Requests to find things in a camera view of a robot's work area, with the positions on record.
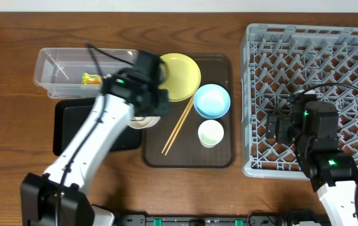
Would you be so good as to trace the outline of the white bowl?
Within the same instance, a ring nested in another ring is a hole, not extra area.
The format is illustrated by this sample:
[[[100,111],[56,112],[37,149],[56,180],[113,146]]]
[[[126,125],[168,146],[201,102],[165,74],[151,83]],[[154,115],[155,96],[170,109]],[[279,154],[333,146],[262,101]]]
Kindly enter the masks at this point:
[[[133,117],[129,123],[132,129],[145,129],[156,125],[161,118],[159,116]]]

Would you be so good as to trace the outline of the green orange snack wrapper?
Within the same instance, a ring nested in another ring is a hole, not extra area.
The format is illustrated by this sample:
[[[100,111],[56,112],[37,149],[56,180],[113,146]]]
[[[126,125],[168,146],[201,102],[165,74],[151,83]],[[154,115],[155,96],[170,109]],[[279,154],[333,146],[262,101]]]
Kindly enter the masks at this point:
[[[99,75],[92,75],[88,73],[84,73],[82,75],[83,85],[101,85],[102,83],[102,77]]]

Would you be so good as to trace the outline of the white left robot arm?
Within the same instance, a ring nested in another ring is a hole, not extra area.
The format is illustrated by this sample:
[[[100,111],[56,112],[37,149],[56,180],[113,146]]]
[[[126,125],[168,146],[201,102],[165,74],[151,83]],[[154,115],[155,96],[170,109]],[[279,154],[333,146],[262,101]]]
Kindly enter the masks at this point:
[[[86,121],[58,159],[39,176],[28,173],[20,187],[23,225],[112,225],[112,212],[88,201],[93,179],[112,145],[133,117],[166,116],[169,94],[158,86],[167,64],[140,51],[134,63],[102,76]]]

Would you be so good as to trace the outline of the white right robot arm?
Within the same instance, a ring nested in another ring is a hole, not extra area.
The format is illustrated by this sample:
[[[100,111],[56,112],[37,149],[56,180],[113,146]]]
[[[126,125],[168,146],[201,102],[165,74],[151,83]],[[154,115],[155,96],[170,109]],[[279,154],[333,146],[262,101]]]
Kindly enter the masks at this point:
[[[332,225],[358,225],[358,169],[339,147],[336,106],[319,101],[312,91],[289,99],[290,115],[268,115],[266,138],[294,145],[297,162]]]

